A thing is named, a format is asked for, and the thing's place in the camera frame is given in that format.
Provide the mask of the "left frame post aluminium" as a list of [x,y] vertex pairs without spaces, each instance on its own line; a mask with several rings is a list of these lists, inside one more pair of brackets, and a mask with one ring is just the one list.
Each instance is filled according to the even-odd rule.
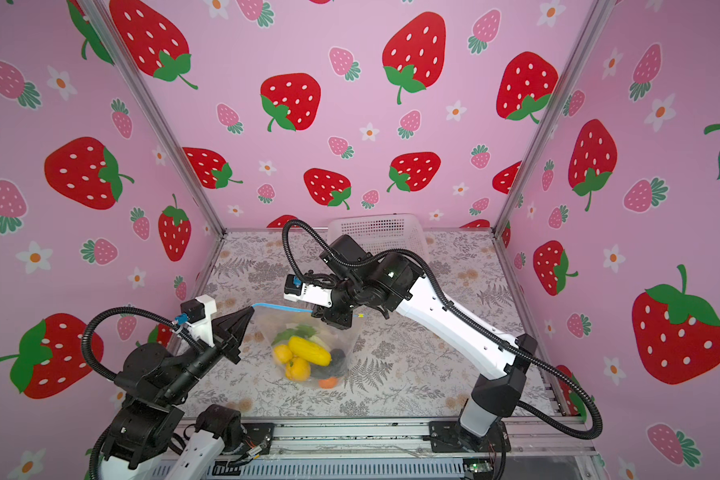
[[82,0],[80,2],[83,10],[89,16],[94,30],[100,40],[110,53],[115,66],[129,87],[135,100],[139,104],[150,127],[154,131],[160,145],[170,156],[172,163],[182,178],[185,187],[190,192],[195,203],[198,205],[205,220],[217,237],[222,238],[226,229],[223,226],[218,214],[211,205],[199,180],[183,151],[179,141],[174,135],[169,123],[166,121],[158,102],[151,94],[148,86],[142,79],[142,72],[137,68],[126,44],[120,38],[115,25],[109,15],[107,1]]

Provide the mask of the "orange mandarin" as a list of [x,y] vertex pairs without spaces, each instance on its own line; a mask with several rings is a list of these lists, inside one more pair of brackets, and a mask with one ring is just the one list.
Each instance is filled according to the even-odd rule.
[[318,385],[321,389],[333,389],[338,385],[338,383],[339,379],[336,377],[331,377],[318,381]]

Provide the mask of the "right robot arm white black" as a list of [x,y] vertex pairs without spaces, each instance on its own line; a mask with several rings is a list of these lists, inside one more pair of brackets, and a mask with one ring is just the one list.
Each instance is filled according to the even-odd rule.
[[[438,335],[475,366],[479,377],[459,415],[463,442],[483,439],[516,408],[576,439],[593,440],[602,434],[603,418],[591,397],[559,369],[535,357],[535,341],[531,336],[503,334],[463,310],[445,294],[434,272],[419,255],[392,249],[350,262],[329,251],[324,262],[330,273],[308,271],[300,277],[303,285],[327,291],[330,302],[323,308],[324,321],[339,325],[358,306],[384,314],[395,312]],[[562,380],[579,396],[589,413],[588,429],[564,425],[522,401],[526,372],[531,365]]]

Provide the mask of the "aluminium rail base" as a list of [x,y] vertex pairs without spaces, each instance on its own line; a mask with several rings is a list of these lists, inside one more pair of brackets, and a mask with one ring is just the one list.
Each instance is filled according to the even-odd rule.
[[589,440],[534,417],[504,420],[479,451],[457,449],[453,417],[248,418],[253,460],[221,454],[195,470],[173,452],[151,479],[606,479]]

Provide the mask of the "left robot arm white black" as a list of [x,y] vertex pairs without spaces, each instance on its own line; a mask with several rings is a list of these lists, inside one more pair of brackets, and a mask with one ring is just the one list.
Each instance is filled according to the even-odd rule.
[[[220,405],[208,407],[194,422],[186,444],[178,441],[176,429],[184,417],[181,408],[191,390],[222,359],[240,360],[241,344],[255,310],[246,307],[211,320],[211,337],[202,340],[191,333],[199,325],[205,308],[188,302],[176,320],[132,306],[108,309],[86,326],[81,339],[85,363],[120,387],[126,399],[110,425],[98,437],[89,457],[92,479],[145,479],[160,464],[167,451],[178,454],[170,470],[172,479],[199,479],[222,453],[231,453],[229,465],[250,463],[260,452],[245,430],[239,411]],[[146,343],[132,351],[120,372],[105,367],[92,347],[96,328],[119,314],[133,314],[156,322],[178,334],[189,346],[181,355],[158,343]]]

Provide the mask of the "frame post aluminium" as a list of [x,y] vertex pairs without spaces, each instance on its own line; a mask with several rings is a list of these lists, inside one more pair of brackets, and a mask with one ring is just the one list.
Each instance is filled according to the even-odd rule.
[[139,104],[150,127],[154,131],[160,145],[170,156],[172,163],[182,178],[185,187],[190,192],[195,203],[198,205],[205,220],[217,237],[222,238],[226,229],[223,226],[218,214],[211,205],[199,180],[183,151],[179,141],[174,135],[169,123],[166,121],[158,102],[151,94],[148,86],[142,79],[142,72],[137,68],[126,44],[120,38],[115,25],[109,15],[107,1],[82,0],[80,2],[83,10],[89,16],[94,30],[100,40],[110,53],[115,66],[129,87],[135,100]]
[[506,205],[501,210],[496,225],[493,227],[495,238],[499,238],[510,221],[510,217],[518,203],[520,195],[531,177],[535,166],[542,156],[553,128],[557,125],[562,113],[564,101],[572,92],[586,65],[588,58],[596,45],[616,2],[611,0],[594,1],[578,39],[573,44],[565,67],[560,73],[559,82],[548,106],[544,109],[544,116],[532,137],[525,157],[523,158],[518,174],[511,187]]

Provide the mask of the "dark purple eggplant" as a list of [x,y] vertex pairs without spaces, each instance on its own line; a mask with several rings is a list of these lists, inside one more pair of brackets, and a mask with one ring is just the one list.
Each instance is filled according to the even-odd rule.
[[314,364],[311,369],[313,378],[318,380],[326,380],[330,378],[343,377],[347,371],[346,354],[342,349],[333,349],[330,351],[331,362],[327,366]]

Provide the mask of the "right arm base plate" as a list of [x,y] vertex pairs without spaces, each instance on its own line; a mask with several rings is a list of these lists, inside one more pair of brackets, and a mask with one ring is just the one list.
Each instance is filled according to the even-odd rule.
[[435,453],[508,453],[511,445],[502,421],[494,423],[488,432],[478,437],[457,420],[430,421],[426,439]]

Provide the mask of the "yellow mango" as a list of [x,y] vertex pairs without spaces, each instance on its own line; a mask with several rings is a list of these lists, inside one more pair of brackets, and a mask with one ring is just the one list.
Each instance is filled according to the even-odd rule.
[[303,358],[294,357],[285,364],[285,375],[288,380],[305,382],[311,377],[311,364]]

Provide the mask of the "small yellow lemon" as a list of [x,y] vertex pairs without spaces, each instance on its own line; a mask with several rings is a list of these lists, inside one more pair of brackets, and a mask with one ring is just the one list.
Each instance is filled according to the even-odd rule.
[[286,344],[280,344],[273,348],[274,358],[280,364],[288,364],[294,357],[293,352]]

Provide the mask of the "yellow bell pepper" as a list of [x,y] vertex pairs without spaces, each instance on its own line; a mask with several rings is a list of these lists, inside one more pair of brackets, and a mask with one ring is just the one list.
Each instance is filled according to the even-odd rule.
[[288,347],[295,356],[303,358],[311,364],[327,366],[331,362],[330,352],[310,340],[292,337],[288,341]]

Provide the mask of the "right frame post aluminium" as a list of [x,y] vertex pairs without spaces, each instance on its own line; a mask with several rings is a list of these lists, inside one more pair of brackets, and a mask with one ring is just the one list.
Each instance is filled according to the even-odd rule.
[[544,109],[544,116],[532,137],[525,157],[523,158],[518,174],[511,187],[506,205],[501,210],[496,225],[493,227],[495,238],[499,238],[510,221],[510,217],[518,203],[520,195],[531,177],[535,166],[542,156],[553,128],[557,125],[562,113],[564,101],[572,92],[586,65],[588,58],[596,45],[616,2],[611,0],[594,1],[578,39],[573,44],[565,67],[560,73],[559,82],[548,106]]

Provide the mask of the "white plastic perforated basket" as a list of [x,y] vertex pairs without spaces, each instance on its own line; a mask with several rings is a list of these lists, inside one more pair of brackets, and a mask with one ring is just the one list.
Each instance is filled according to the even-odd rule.
[[377,254],[399,248],[416,253],[426,262],[429,250],[419,220],[411,214],[387,214],[345,218],[332,221],[327,227],[327,242],[349,235],[365,251]]

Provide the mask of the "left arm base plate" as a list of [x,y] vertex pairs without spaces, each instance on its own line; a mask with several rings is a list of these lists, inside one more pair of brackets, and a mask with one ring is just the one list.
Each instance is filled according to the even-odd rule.
[[217,453],[237,457],[268,455],[274,439],[274,423],[243,423],[232,426],[197,424],[185,453],[199,456]]

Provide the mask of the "clear zip bag blue zipper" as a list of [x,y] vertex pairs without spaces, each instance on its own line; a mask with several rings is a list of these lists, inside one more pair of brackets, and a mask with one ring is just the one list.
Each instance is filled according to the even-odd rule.
[[332,390],[347,376],[365,316],[355,313],[351,326],[330,326],[303,308],[257,303],[252,325],[261,334],[264,353],[286,383]]

